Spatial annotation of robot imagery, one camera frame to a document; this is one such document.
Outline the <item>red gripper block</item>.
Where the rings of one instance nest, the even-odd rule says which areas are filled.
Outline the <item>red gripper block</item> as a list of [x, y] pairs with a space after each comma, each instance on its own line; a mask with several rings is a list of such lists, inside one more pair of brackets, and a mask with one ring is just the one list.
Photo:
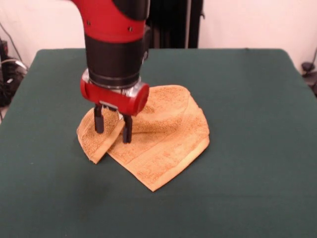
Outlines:
[[86, 100], [95, 103], [95, 131], [98, 134], [104, 132], [103, 106], [116, 109], [123, 114], [123, 143], [131, 143], [133, 125], [131, 116], [136, 116], [145, 107], [150, 91], [149, 85], [139, 79], [131, 88], [103, 88], [92, 83], [89, 78], [89, 72], [86, 69], [82, 74], [82, 79], [80, 81], [80, 91]]

